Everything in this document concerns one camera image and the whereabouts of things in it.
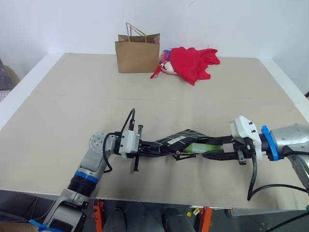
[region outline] beige table surface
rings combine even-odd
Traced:
[[[65,54],[0,131],[0,188],[59,194],[97,131],[119,131],[131,108],[153,141],[190,128],[210,136],[230,135],[229,122],[243,115],[261,128],[306,124],[293,102],[258,59],[220,58],[210,80],[195,86],[178,76],[120,74],[115,55]],[[172,157],[134,160],[110,157],[95,195],[105,199],[240,208],[300,209],[308,196],[270,188],[246,200],[251,161]],[[288,160],[258,162],[255,187],[301,186]]]

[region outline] white wall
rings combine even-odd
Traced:
[[[113,42],[126,33],[128,21],[147,34],[160,32],[162,49],[209,45],[220,56],[274,58],[290,77],[308,81],[303,48],[309,40],[308,5],[308,0],[0,0],[0,58],[23,77],[48,52],[114,53]]]

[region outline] white table edge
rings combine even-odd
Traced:
[[[49,53],[43,57],[0,103],[0,130],[63,55],[64,53]],[[272,59],[261,58],[259,60],[309,123],[309,101],[307,98]]]

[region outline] orange metal frame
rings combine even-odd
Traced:
[[[212,225],[211,222],[212,209],[205,207],[199,212],[199,219],[201,220],[201,227],[199,232],[208,232],[209,227]]]
[[[92,217],[95,218],[97,232],[103,232],[103,210],[103,200],[94,200]]]

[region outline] paper bag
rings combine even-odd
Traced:
[[[132,36],[132,29],[139,36]],[[126,23],[126,30],[127,35],[118,35],[115,42],[118,71],[153,73],[159,61],[160,34],[145,35],[129,23]]]

